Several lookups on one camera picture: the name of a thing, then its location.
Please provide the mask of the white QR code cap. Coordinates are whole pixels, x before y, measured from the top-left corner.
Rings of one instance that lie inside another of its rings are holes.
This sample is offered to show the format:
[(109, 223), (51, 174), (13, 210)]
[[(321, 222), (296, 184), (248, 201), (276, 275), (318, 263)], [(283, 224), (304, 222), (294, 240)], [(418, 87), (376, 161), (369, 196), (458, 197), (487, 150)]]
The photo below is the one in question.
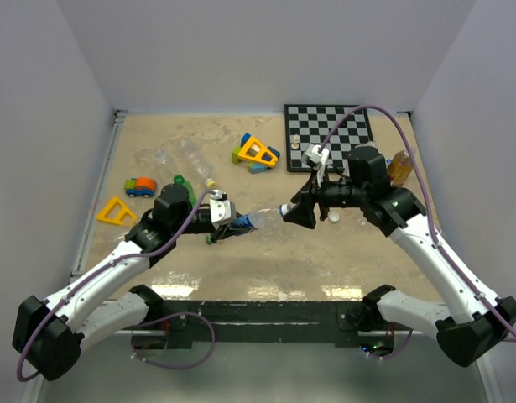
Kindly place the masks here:
[(291, 210), (290, 204), (282, 204), (279, 206), (279, 214), (281, 217), (284, 217)]

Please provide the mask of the Pepsi label clear bottle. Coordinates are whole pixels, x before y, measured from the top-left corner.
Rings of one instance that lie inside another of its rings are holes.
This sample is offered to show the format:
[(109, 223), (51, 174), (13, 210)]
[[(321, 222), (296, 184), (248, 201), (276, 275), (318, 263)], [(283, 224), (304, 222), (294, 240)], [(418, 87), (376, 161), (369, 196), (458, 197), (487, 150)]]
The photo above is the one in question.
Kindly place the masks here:
[(233, 223), (251, 228), (251, 231), (271, 229), (283, 221), (279, 214), (279, 206), (249, 212), (238, 217)]

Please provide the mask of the green plastic bottle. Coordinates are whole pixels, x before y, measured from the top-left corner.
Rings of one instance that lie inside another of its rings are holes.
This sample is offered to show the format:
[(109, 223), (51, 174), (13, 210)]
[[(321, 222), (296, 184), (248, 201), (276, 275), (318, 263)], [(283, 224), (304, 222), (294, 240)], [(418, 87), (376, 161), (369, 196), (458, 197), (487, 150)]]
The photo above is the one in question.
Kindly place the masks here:
[(187, 190), (190, 203), (194, 207), (196, 205), (196, 196), (192, 184), (181, 174), (175, 175), (173, 181), (176, 185), (182, 185)]

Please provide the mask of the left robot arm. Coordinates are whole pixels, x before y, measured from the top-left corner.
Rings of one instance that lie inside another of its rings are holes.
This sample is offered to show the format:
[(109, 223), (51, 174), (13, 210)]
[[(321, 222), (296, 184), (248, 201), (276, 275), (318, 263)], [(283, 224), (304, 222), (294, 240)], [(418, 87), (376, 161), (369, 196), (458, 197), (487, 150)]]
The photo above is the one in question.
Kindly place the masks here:
[(203, 206), (190, 202), (187, 188), (168, 184), (141, 220), (97, 266), (43, 300), (31, 296), (18, 308), (12, 345), (20, 354), (16, 375), (28, 382), (30, 363), (47, 380), (65, 374), (91, 345), (127, 327), (154, 329), (169, 318), (163, 299), (145, 285), (133, 287), (112, 303), (107, 298), (152, 268), (182, 234), (209, 234), (212, 242), (253, 230), (223, 191), (204, 191)]

